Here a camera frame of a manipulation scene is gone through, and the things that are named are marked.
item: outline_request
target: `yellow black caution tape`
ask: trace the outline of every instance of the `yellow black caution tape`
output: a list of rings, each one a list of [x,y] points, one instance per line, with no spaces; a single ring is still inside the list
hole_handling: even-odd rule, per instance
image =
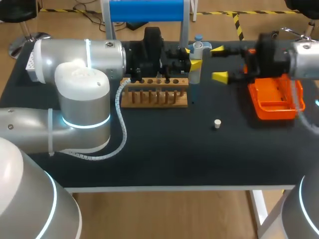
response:
[[[296,14],[299,11],[200,11],[197,15],[220,15],[220,14]]]
[[[101,11],[84,11],[84,10],[73,10],[73,9],[41,9],[43,12],[77,12],[77,13],[102,13]]]
[[[236,30],[237,30],[237,35],[239,37],[239,40],[240,41],[245,40],[244,34],[243,34],[243,30],[241,29],[241,26],[239,24],[239,15],[233,13],[232,16],[233,16],[233,19],[234,19],[234,23],[235,23],[235,27],[236,27]]]
[[[43,12],[77,12],[77,13],[102,13],[101,11],[84,11],[73,9],[41,9]],[[299,11],[200,11],[197,15],[221,15],[221,14],[296,14]]]

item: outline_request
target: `small white cap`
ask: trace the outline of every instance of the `small white cap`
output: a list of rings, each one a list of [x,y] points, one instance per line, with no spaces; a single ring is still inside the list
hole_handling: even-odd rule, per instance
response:
[[[215,123],[215,128],[219,128],[219,127],[220,127],[220,124],[221,124],[221,121],[220,121],[220,119],[216,119],[216,120],[214,121],[214,123]]]

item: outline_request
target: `white table leg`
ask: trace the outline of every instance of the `white table leg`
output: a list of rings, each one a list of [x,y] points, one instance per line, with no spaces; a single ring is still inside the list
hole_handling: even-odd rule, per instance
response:
[[[267,213],[262,190],[250,191],[254,215],[257,223],[258,239],[285,238],[281,222],[281,210],[288,193],[285,193],[272,211]]]
[[[196,21],[196,17],[197,17],[197,6],[198,6],[198,0],[194,0],[193,21]]]

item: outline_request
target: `orange tray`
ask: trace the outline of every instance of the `orange tray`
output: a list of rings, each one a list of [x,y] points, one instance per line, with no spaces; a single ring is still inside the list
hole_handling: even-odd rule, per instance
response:
[[[305,110],[303,87],[300,81],[296,84],[299,106]],[[293,102],[289,76],[284,74],[278,78],[256,79],[248,89],[253,100],[257,116],[262,120],[292,120],[298,111]]]

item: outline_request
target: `black tabletop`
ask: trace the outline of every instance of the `black tabletop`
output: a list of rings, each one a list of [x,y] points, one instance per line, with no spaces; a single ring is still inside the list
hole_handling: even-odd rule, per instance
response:
[[[213,47],[222,44],[254,45],[212,42]],[[27,44],[18,58],[0,107],[57,110],[54,88],[32,83],[25,70],[31,50]],[[113,158],[86,161],[58,152],[53,157],[47,153],[30,156],[63,187],[296,184],[319,159],[319,137],[297,119],[259,120],[247,86],[211,80],[211,72],[240,69],[240,57],[205,55],[203,62],[195,104],[189,99],[185,109],[122,109],[128,140]],[[111,105],[118,86],[119,82],[111,82]],[[303,82],[303,87],[305,113],[319,124],[317,89],[313,82]],[[111,140],[99,155],[113,151],[122,140],[114,107],[111,115]],[[212,128],[215,119],[222,121],[219,130]]]

